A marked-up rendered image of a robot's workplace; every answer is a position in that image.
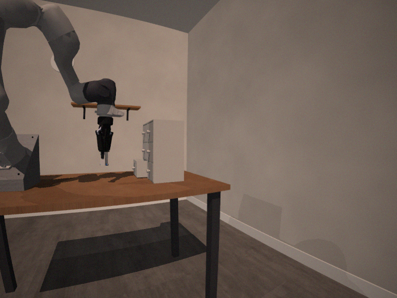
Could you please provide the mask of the white chest of drawers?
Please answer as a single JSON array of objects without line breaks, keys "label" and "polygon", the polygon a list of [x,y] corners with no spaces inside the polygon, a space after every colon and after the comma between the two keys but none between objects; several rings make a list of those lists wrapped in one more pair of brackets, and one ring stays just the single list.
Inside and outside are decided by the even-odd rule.
[{"label": "white chest of drawers", "polygon": [[153,119],[154,184],[184,181],[184,121]]}]

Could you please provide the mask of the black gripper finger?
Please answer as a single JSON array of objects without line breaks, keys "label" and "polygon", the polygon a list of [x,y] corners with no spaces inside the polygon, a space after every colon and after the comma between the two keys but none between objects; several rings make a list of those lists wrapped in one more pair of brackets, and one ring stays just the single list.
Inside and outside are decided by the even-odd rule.
[{"label": "black gripper finger", "polygon": [[102,136],[101,127],[96,130],[98,151],[100,151],[100,165],[106,166],[106,138],[108,129],[105,129],[105,136]]},{"label": "black gripper finger", "polygon": [[108,152],[110,151],[113,132],[108,129],[108,136],[106,138],[106,164],[108,163]]}]

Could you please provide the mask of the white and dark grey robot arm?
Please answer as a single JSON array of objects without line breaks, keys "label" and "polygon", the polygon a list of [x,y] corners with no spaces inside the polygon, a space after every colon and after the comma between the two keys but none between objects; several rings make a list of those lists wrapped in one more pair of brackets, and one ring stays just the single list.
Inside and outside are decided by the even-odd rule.
[{"label": "white and dark grey robot arm", "polygon": [[[10,170],[26,155],[5,113],[9,99],[2,77],[2,55],[6,30],[37,27],[47,39],[54,61],[68,88],[73,102],[78,105],[97,102],[100,117],[122,117],[124,112],[115,108],[116,86],[108,78],[81,84],[72,61],[80,42],[68,17],[55,4],[39,6],[33,0],[0,0],[0,170]],[[99,102],[98,102],[99,101]]]}]

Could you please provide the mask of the grey drawer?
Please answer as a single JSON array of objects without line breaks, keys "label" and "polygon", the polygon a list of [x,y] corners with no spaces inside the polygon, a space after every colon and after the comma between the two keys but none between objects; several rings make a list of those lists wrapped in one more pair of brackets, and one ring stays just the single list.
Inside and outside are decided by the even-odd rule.
[{"label": "grey drawer", "polygon": [[147,172],[148,178],[149,178],[152,182],[154,182],[154,177],[153,177],[153,163],[150,162],[150,161],[147,161],[147,170],[146,170],[146,172]]},{"label": "grey drawer", "polygon": [[143,158],[146,158],[146,159],[147,159],[147,153],[146,153],[146,150],[147,150],[147,143],[143,143],[143,149],[142,149],[142,152],[143,152]]},{"label": "grey drawer", "polygon": [[132,169],[134,170],[134,175],[137,178],[147,177],[147,160],[145,159],[133,159],[134,166]]},{"label": "grey drawer", "polygon": [[146,130],[147,130],[147,125],[143,126],[143,132],[142,132],[142,134],[143,134],[143,141],[147,141],[147,133],[146,133]]},{"label": "grey drawer", "polygon": [[147,133],[147,140],[153,141],[153,122],[151,122],[147,125],[146,133]]},{"label": "grey drawer", "polygon": [[153,143],[147,143],[147,159],[153,161]]}]

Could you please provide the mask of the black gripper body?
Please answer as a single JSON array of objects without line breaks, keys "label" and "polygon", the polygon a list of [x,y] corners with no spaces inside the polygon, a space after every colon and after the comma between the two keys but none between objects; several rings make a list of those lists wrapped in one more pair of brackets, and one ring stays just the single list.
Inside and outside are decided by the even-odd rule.
[{"label": "black gripper body", "polygon": [[113,125],[112,117],[98,117],[98,125],[101,127],[102,136],[105,136],[105,129],[111,129],[111,125]]}]

